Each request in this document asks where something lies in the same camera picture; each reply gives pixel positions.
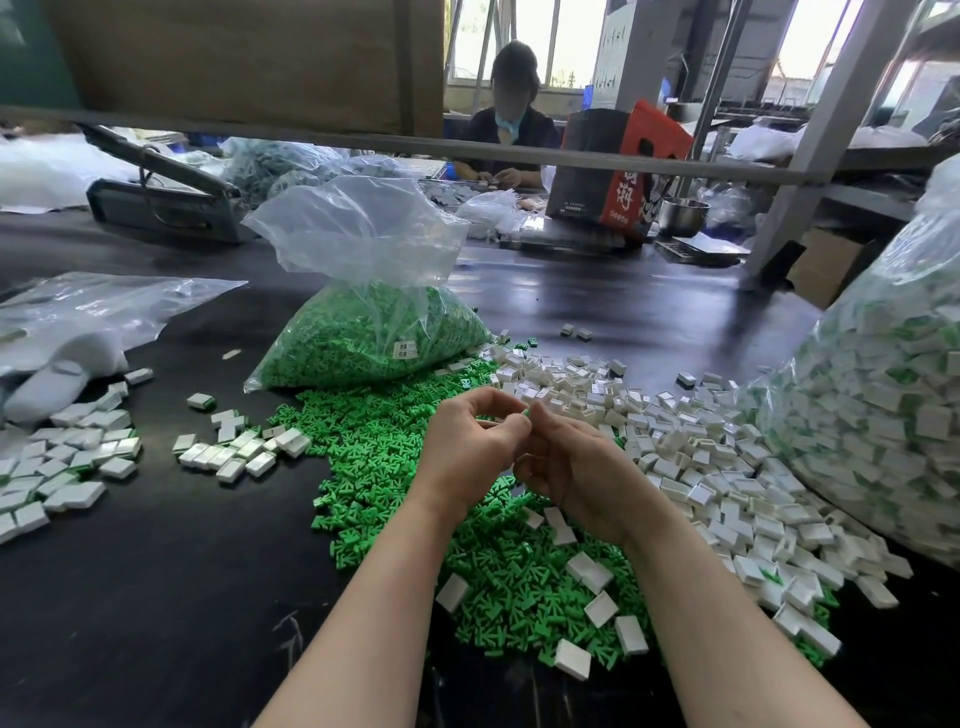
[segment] hand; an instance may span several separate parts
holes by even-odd
[[[530,422],[531,452],[517,459],[516,479],[549,497],[596,538],[624,546],[637,509],[653,492],[646,475],[587,423],[551,414],[539,402],[530,410]]]
[[[493,387],[442,401],[427,426],[407,500],[425,504],[451,530],[456,527],[526,450],[532,426],[520,414],[525,409],[522,401]],[[497,425],[477,420],[478,415],[505,419]]]
[[[497,172],[496,176],[493,177],[496,181],[496,185],[500,189],[517,189],[520,187],[520,171],[518,169],[505,169],[502,172]]]

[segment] green plastic piece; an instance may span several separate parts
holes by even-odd
[[[420,372],[353,389],[305,391],[298,395],[300,409],[280,406],[272,424],[297,427],[313,441],[310,454],[329,461],[331,476],[314,498],[312,527],[332,534],[329,550],[337,569],[360,565],[403,501],[427,422],[440,402],[460,394],[464,380],[486,385],[495,369],[496,364],[476,360],[458,377]],[[506,650],[537,654],[552,667],[558,642],[567,639],[583,646],[598,665],[612,668],[623,659],[613,624],[597,629],[587,619],[584,607],[593,594],[565,568],[582,550],[611,571],[613,582],[606,591],[620,614],[636,615],[656,649],[646,603],[622,551],[591,538],[576,523],[579,543],[553,546],[552,529],[530,529],[523,510],[542,512],[549,501],[530,492],[513,497],[514,485],[512,477],[498,477],[446,551],[438,583],[457,573],[470,585],[453,615],[457,640],[489,655]],[[811,663],[823,664],[815,649],[799,647]]]

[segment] forearm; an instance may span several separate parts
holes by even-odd
[[[458,178],[467,182],[475,182],[479,177],[476,170],[464,161],[454,161],[453,171],[457,173]]]
[[[647,486],[626,547],[691,728],[865,726]]]
[[[256,728],[412,726],[452,527],[406,501]]]
[[[534,189],[540,189],[543,187],[543,180],[540,178],[540,170],[535,169],[526,172],[520,172],[520,186],[533,187]]]

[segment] dark shirt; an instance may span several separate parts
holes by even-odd
[[[497,134],[496,111],[493,110],[493,107],[473,114],[463,140],[486,141],[491,144],[500,143]],[[519,134],[514,144],[521,147],[559,149],[560,132],[554,126],[553,119],[532,107],[527,107],[527,112],[523,114]],[[469,164],[475,172],[490,172],[492,175],[511,168],[526,172],[540,170],[538,164],[514,164],[509,161],[495,161],[493,159],[459,159],[459,161]]]

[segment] metal rail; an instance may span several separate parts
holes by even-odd
[[[477,81],[473,85],[473,104],[471,113],[480,108],[480,86],[483,85],[483,67],[487,65],[487,49],[490,47],[490,28],[493,26],[493,16],[496,13],[496,0],[488,0],[487,28],[483,32],[483,49],[480,51],[480,67],[477,68]]]
[[[693,145],[686,156],[687,159],[693,161],[700,159],[700,155],[704,151],[704,142],[707,141],[710,123],[713,121],[713,116],[720,105],[720,96],[723,94],[724,85],[730,75],[733,59],[736,56],[736,48],[740,43],[740,37],[743,35],[743,29],[747,26],[750,8],[754,4],[754,0],[733,0],[733,2],[735,2],[735,5],[730,8],[730,20],[727,22],[726,30],[724,30],[723,40],[720,41],[720,49],[717,51],[717,58],[713,63],[707,91],[704,94],[704,104],[700,109],[700,117],[697,119],[697,126],[693,131]],[[693,179],[690,177],[680,180],[677,185],[677,194],[680,197],[686,197],[692,182]]]
[[[657,159],[633,155],[573,152],[566,149],[521,147],[515,144],[487,144],[477,141],[433,139],[425,136],[399,136],[376,133],[324,133],[305,129],[284,129],[259,124],[228,121],[194,121],[155,116],[90,111],[86,109],[37,109],[0,107],[0,118],[57,119],[75,123],[106,126],[134,126],[139,129],[171,129],[178,132],[215,133],[226,136],[247,136],[266,139],[306,141],[329,147],[373,149],[377,152],[422,154],[438,158],[497,159],[527,164],[557,164],[586,169],[612,169],[624,172],[646,172],[671,177],[708,177],[732,182],[804,185],[829,182],[831,175],[823,171],[798,172],[750,163],[710,164],[681,159]]]

